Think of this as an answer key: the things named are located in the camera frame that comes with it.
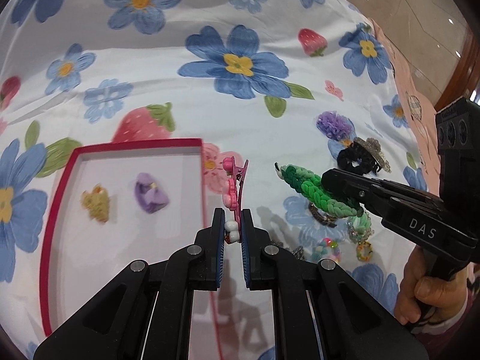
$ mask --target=black scrunchie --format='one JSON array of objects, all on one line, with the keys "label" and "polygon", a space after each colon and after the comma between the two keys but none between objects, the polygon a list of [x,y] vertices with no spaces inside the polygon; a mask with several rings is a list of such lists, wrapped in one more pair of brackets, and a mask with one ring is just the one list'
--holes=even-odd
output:
[{"label": "black scrunchie", "polygon": [[[358,166],[353,166],[352,162],[358,162]],[[377,172],[382,169],[375,158],[359,143],[353,142],[349,147],[338,153],[338,167],[347,172],[356,175],[365,175],[367,173]]]}]

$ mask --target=metal screw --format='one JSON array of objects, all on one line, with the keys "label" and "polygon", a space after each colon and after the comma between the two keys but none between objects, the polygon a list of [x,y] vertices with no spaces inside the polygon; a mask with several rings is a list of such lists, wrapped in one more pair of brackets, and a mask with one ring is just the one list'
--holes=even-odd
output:
[{"label": "metal screw", "polygon": [[192,254],[195,256],[195,254],[199,254],[202,251],[202,247],[200,245],[190,245],[187,248],[187,253]]},{"label": "metal screw", "polygon": [[278,253],[278,248],[275,245],[267,245],[265,246],[265,253],[274,256]]},{"label": "metal screw", "polygon": [[327,269],[327,271],[331,271],[332,269],[335,268],[337,264],[335,264],[335,261],[332,259],[323,259],[320,261],[320,265],[322,266],[323,269]]},{"label": "metal screw", "polygon": [[145,263],[140,259],[130,264],[130,269],[134,272],[140,272],[143,268],[145,268]]}]

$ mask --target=finger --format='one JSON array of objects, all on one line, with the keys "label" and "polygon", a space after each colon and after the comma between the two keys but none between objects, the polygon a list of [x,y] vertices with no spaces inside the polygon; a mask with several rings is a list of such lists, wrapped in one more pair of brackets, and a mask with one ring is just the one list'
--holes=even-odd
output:
[{"label": "finger", "polygon": [[397,318],[398,316],[397,320],[400,323],[402,323],[403,320],[415,323],[420,319],[420,314],[420,308],[418,307],[417,301],[414,298],[408,298],[404,293],[399,292],[394,309],[395,317]]},{"label": "finger", "polygon": [[415,286],[418,280],[425,275],[425,272],[426,266],[423,250],[419,246],[416,246],[405,264],[403,280],[400,283],[400,291],[404,292],[409,298],[415,297]]},{"label": "finger", "polygon": [[415,286],[415,297],[435,307],[450,307],[465,300],[465,286],[456,280],[445,281],[437,277],[423,277]]}]

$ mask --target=sleeve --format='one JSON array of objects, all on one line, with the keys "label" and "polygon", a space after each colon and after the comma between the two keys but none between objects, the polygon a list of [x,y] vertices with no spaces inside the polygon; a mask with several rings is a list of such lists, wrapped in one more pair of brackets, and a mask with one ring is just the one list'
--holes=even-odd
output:
[{"label": "sleeve", "polygon": [[457,315],[438,323],[427,323],[422,332],[417,334],[417,339],[425,346],[431,359],[437,357],[447,346],[450,339],[455,335],[465,316],[469,312],[473,300],[475,299],[480,283],[480,269],[478,265],[469,265],[469,274],[467,279],[468,291],[466,292],[465,302]]}]

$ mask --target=yellow hair clip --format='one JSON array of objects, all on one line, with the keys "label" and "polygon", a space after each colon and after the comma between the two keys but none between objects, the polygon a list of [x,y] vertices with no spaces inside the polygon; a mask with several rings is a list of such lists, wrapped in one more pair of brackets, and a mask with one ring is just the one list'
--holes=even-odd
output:
[{"label": "yellow hair clip", "polygon": [[82,193],[82,207],[88,210],[90,219],[105,223],[109,220],[110,198],[107,190],[100,184],[93,187],[92,192]]}]

